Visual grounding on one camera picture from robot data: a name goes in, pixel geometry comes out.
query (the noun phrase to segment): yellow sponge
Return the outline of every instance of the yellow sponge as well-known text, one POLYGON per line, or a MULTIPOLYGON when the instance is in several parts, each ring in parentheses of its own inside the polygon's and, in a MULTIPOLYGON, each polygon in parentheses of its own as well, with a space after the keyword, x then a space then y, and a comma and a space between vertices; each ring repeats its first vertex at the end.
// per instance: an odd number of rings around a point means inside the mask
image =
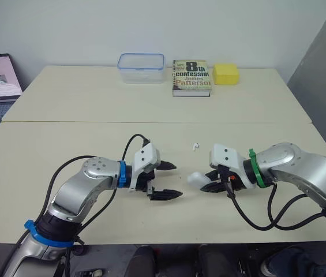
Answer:
POLYGON ((235 85, 239 79, 237 66, 234 63, 214 64, 213 76, 216 85, 235 85))

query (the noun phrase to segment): person's leg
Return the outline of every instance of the person's leg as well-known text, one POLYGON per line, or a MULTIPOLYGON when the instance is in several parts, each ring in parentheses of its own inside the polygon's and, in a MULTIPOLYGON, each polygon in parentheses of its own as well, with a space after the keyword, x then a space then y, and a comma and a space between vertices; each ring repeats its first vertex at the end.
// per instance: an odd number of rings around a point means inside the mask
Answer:
POLYGON ((326 265, 317 265, 302 249, 286 248, 267 259, 261 272, 277 277, 326 277, 326 265))
POLYGON ((231 264, 215 246, 201 245, 198 249, 198 263, 201 277, 236 276, 231 264))
POLYGON ((150 246, 141 246, 129 261, 124 277, 154 277, 155 257, 150 246))

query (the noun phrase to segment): jeans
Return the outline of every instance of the jeans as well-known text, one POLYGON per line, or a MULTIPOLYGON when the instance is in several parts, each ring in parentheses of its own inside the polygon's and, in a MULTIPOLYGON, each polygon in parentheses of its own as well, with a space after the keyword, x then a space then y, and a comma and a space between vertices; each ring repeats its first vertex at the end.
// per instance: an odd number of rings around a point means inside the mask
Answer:
POLYGON ((300 249, 287 248, 268 260, 268 269, 277 277, 326 277, 326 265, 311 261, 300 249))

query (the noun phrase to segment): container lid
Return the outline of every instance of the container lid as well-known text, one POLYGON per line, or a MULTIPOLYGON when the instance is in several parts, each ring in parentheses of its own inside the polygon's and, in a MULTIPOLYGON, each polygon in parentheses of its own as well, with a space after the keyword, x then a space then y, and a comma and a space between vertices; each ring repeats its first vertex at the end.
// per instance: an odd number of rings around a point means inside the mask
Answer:
POLYGON ((118 69, 162 70, 163 68, 163 54, 124 53, 118 61, 118 69))

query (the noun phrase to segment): white table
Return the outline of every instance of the white table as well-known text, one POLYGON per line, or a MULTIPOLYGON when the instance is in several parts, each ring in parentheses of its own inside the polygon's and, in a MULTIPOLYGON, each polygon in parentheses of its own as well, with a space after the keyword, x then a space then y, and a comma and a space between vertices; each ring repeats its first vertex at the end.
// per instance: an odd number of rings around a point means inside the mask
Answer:
MULTIPOLYGON (((203 193, 186 183, 194 171, 209 172, 209 150, 214 143, 236 148, 248 156, 274 143, 293 142, 309 152, 326 156, 326 143, 311 124, 174 124, 174 123, 74 123, 4 122, 0 124, 0 242, 14 242, 42 206, 53 172, 66 160, 84 154, 120 159, 134 133, 152 139, 163 160, 178 169, 158 172, 156 189, 171 188, 184 195, 167 202, 149 201, 144 193, 118 190, 114 202, 81 234, 88 244, 291 242, 326 240, 326 219, 320 218, 294 231, 256 231, 237 213, 225 193, 203 193), (200 147, 195 152, 193 143, 200 147)), ((140 148, 131 144, 126 161, 140 148)), ((53 194, 79 171, 81 162, 65 168, 53 194)), ((279 183, 274 213, 300 191, 279 183)), ((243 210, 260 225, 267 224, 266 203, 270 189, 237 193, 243 210)), ((101 208, 104 192, 91 214, 101 208)), ((319 212, 310 199, 295 203, 280 224, 297 223, 319 212)))
POLYGON ((115 67, 47 66, 4 121, 311 123, 275 69, 240 69, 208 98, 172 97, 163 84, 125 84, 115 67))

